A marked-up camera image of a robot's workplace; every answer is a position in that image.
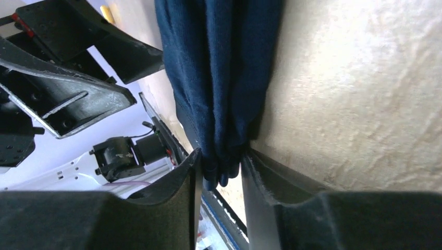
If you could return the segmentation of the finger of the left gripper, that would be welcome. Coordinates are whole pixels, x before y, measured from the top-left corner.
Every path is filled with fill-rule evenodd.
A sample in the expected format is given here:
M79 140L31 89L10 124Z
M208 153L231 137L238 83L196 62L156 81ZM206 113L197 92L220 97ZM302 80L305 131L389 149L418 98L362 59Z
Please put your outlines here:
M17 8L15 14L15 19L43 46L50 59L95 78L105 76L78 66L92 46L124 84L164 68L161 50L110 24L87 1L40 1Z

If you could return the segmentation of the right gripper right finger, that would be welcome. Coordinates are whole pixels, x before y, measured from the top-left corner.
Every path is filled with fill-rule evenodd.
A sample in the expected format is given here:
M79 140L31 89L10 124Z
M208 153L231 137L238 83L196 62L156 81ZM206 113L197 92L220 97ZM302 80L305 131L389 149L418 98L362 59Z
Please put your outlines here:
M250 249L441 249L441 195L334 191L250 150L241 159Z

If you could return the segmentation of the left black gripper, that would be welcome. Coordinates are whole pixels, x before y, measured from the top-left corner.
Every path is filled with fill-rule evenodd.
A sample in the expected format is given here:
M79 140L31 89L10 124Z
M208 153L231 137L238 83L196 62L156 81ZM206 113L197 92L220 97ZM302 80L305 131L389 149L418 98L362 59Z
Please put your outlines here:
M18 167L44 128L63 139L136 102L124 87L42 60L1 38L1 168Z

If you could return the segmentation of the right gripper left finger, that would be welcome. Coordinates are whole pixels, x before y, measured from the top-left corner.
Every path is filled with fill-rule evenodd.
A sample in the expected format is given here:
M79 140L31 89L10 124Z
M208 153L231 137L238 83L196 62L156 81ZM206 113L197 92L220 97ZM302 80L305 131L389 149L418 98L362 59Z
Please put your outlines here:
M1 249L195 249L201 158L195 149L127 199L110 192L3 192Z

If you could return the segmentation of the navy orange boxer briefs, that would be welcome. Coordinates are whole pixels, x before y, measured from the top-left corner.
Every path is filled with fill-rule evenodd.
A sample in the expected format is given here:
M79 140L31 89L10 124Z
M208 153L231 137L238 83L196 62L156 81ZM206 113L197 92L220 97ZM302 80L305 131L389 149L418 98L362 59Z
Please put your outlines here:
M178 120L201 150L205 188L239 173L269 86L283 1L156 1Z

